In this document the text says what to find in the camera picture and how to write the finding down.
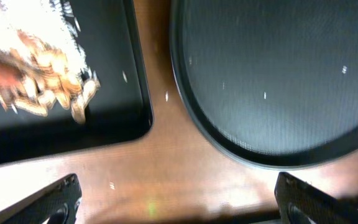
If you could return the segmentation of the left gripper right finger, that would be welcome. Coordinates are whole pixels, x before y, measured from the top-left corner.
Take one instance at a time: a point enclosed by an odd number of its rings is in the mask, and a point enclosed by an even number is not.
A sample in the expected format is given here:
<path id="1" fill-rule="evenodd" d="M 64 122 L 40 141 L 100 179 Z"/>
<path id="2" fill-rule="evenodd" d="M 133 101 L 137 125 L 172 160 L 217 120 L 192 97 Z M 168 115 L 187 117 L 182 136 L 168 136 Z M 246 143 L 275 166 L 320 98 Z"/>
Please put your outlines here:
<path id="1" fill-rule="evenodd" d="M 338 200 L 287 172 L 274 195 L 282 223 L 358 223 L 358 200 Z"/>

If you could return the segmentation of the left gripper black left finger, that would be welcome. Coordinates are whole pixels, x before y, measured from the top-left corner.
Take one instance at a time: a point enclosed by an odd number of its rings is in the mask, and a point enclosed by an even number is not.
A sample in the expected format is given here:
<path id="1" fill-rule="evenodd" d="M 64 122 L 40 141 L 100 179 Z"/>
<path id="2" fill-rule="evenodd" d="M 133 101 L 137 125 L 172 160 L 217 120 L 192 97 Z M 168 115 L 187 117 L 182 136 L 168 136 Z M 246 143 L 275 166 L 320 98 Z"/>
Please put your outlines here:
<path id="1" fill-rule="evenodd" d="M 0 223 L 74 223 L 82 200 L 76 174 L 68 174 L 0 211 Z"/>

